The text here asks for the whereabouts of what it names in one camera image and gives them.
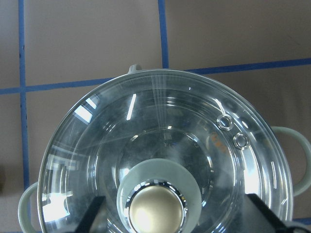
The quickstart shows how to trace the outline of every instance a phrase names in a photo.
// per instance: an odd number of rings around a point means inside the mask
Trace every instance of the lid knob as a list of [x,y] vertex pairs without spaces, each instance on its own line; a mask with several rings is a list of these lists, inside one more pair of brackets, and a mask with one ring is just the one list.
[[129,220],[139,233],[175,233],[184,221],[183,205],[167,187],[148,186],[133,197]]

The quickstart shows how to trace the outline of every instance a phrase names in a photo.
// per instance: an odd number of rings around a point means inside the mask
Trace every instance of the tiled surface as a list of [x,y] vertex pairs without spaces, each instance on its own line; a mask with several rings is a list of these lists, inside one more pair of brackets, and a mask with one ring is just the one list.
[[[308,1],[170,0],[165,10],[170,68],[311,57]],[[157,1],[24,0],[24,16],[27,85],[115,77],[133,63],[162,67]],[[17,87],[17,0],[0,0],[0,29],[0,89]],[[291,127],[311,140],[310,73],[311,66],[299,66],[209,76],[248,99],[269,124]],[[26,94],[30,183],[38,178],[42,155],[58,123],[92,88]],[[0,232],[16,232],[23,190],[19,94],[0,95],[0,127],[5,132],[0,138],[0,183],[5,177]],[[291,139],[278,137],[296,183],[305,169],[302,150]],[[311,189],[295,198],[295,218],[311,217],[310,195]],[[34,198],[31,206],[39,230]]]
[[160,68],[160,48],[157,1],[25,1],[27,85]]
[[[272,126],[301,132],[311,141],[311,66],[287,67],[208,75],[246,98]],[[306,164],[300,145],[277,135],[286,154],[293,183],[303,177]],[[311,188],[294,199],[294,218],[311,216]]]
[[[94,86],[64,88],[27,93],[30,183],[38,181],[45,148],[68,110]],[[32,199],[32,219],[40,230],[35,198]]]
[[310,57],[310,1],[166,1],[170,67]]
[[18,1],[0,0],[0,88],[19,86]]
[[17,206],[23,193],[19,95],[0,96],[0,232],[19,231]]

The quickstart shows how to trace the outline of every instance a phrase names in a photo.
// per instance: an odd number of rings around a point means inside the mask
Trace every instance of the gold knob top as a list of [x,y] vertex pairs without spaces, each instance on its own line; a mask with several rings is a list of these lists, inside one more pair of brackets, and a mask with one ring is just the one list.
[[170,189],[149,186],[133,197],[129,220],[139,233],[175,233],[184,220],[183,205]]

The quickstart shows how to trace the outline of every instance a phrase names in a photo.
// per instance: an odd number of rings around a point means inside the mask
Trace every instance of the pot handle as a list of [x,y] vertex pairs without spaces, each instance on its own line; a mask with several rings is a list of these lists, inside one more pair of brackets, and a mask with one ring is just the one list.
[[271,128],[275,133],[284,133],[295,138],[305,152],[307,160],[306,172],[302,180],[298,184],[294,185],[294,196],[298,196],[311,186],[311,144],[301,133],[296,130],[279,126],[272,126]]
[[21,227],[21,230],[24,233],[36,233],[35,229],[31,225],[31,221],[30,221],[28,213],[27,213],[27,206],[28,206],[30,196],[37,189],[38,189],[38,182],[29,186],[25,190],[23,195],[21,195],[21,198],[20,198],[19,203],[18,203],[18,221],[19,221],[19,225]]

